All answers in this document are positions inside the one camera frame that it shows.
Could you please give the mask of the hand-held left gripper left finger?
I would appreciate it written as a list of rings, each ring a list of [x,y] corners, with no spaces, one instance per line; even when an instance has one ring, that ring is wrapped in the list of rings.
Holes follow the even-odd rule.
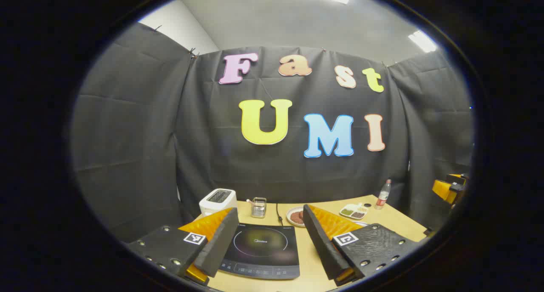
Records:
[[[218,272],[238,225],[238,209],[228,207],[181,227],[163,225],[127,246],[158,269],[207,286]]]

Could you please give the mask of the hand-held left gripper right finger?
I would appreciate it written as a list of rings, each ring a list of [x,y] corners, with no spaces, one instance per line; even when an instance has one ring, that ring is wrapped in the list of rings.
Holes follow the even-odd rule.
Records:
[[[419,247],[381,224],[363,227],[314,205],[303,206],[303,221],[326,276],[336,286],[383,272]]]

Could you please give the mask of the black induction cooktop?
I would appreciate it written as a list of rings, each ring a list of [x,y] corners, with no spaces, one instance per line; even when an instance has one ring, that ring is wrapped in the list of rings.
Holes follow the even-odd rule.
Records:
[[[293,226],[239,224],[220,271],[261,280],[293,280],[300,263]]]

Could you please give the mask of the white round plate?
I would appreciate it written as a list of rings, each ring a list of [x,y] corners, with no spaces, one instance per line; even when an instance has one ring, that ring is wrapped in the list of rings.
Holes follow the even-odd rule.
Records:
[[[287,220],[297,227],[305,227],[303,206],[293,207],[287,211]]]

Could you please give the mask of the white toaster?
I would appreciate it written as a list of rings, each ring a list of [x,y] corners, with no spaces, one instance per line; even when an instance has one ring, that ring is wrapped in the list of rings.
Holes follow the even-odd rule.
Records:
[[[210,216],[230,207],[237,207],[236,191],[230,189],[215,189],[200,200],[199,207],[202,216]]]

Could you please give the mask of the white divided bean tray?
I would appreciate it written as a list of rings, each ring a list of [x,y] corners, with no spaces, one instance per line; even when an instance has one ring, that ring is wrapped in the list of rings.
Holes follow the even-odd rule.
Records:
[[[362,203],[346,204],[339,211],[340,216],[351,218],[352,220],[361,220],[368,214],[368,208]]]

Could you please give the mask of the red label water bottle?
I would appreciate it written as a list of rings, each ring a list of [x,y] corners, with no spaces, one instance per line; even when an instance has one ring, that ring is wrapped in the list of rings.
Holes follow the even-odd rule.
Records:
[[[381,210],[385,206],[387,199],[389,197],[389,193],[391,191],[391,186],[392,186],[392,180],[387,179],[382,189],[380,190],[380,193],[377,197],[377,201],[374,205],[374,208],[376,210]]]

